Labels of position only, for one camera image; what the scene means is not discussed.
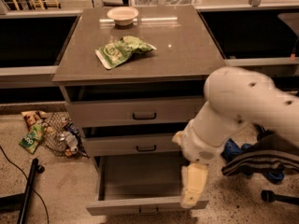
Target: striped cloth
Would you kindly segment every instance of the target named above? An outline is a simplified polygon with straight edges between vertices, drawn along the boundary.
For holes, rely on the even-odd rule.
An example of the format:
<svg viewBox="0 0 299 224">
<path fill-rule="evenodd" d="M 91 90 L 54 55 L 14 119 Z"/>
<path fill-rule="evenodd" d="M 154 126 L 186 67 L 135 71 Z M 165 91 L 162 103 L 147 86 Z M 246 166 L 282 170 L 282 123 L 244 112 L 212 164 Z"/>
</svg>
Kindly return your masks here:
<svg viewBox="0 0 299 224">
<path fill-rule="evenodd" d="M 266 136 L 222 167 L 223 175 L 238 173 L 278 173 L 284 169 L 299 172 L 299 147 L 278 136 Z"/>
</svg>

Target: drawer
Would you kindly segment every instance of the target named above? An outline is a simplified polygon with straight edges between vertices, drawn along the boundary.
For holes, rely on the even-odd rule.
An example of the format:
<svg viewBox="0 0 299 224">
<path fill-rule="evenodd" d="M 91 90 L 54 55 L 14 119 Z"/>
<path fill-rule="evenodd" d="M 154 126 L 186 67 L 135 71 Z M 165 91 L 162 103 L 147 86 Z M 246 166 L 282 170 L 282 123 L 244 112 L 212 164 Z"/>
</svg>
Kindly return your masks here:
<svg viewBox="0 0 299 224">
<path fill-rule="evenodd" d="M 140 99 L 68 103 L 66 109 L 78 127 L 147 124 L 193 119 L 203 98 Z"/>
<path fill-rule="evenodd" d="M 173 135 L 187 122 L 113 126 L 83 129 L 85 151 L 90 157 L 179 151 Z"/>
<path fill-rule="evenodd" d="M 87 210 L 93 216 L 186 210 L 179 205 L 182 165 L 188 162 L 180 152 L 100 157 L 97 199 Z M 202 198 L 194 209 L 207 203 Z"/>
</svg>

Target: cabinet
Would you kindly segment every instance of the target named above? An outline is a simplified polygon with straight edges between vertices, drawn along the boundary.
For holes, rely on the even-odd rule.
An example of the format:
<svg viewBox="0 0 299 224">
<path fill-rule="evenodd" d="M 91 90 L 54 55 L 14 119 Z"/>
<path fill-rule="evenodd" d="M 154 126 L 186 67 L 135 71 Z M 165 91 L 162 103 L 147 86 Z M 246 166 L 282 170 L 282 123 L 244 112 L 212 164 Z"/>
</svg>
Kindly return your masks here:
<svg viewBox="0 0 299 224">
<path fill-rule="evenodd" d="M 172 142 L 204 104 L 205 78 L 224 66 L 192 6 L 139 7 L 120 28 L 108 8 L 85 9 L 53 82 L 98 173 L 92 215 L 182 210 L 180 171 L 188 161 Z M 157 50 L 106 70 L 99 46 L 134 35 Z M 194 208 L 205 208 L 207 196 Z"/>
</svg>

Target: drawer front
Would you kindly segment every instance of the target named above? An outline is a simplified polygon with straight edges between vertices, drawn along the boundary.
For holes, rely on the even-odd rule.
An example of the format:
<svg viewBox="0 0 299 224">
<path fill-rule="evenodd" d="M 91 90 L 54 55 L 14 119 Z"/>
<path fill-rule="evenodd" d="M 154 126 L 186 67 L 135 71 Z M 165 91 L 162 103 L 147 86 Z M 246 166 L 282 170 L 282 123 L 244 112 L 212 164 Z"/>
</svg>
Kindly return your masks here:
<svg viewBox="0 0 299 224">
<path fill-rule="evenodd" d="M 89 203 L 92 215 L 139 214 L 185 210 L 180 207 L 180 152 L 101 157 L 98 199 Z M 205 208 L 203 197 L 194 209 Z"/>
<path fill-rule="evenodd" d="M 82 138 L 90 157 L 179 151 L 172 142 L 172 133 L 108 138 Z"/>
<path fill-rule="evenodd" d="M 189 120 L 204 102 L 203 98 L 85 102 L 68 103 L 66 109 L 76 126 L 97 127 Z"/>
</svg>

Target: green chip bag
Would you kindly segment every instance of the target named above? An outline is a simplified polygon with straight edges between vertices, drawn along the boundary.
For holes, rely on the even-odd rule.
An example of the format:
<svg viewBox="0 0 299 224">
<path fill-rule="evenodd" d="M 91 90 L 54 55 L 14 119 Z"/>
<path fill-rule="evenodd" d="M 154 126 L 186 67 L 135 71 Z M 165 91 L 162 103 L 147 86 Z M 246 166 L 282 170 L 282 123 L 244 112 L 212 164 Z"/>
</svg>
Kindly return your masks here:
<svg viewBox="0 0 299 224">
<path fill-rule="evenodd" d="M 143 54 L 156 49 L 141 39 L 127 35 L 120 41 L 107 44 L 95 50 L 95 54 L 106 69 L 125 63 L 134 54 Z"/>
<path fill-rule="evenodd" d="M 44 127 L 36 123 L 31 127 L 30 132 L 19 142 L 19 145 L 24 147 L 29 153 L 34 154 L 43 137 Z"/>
</svg>

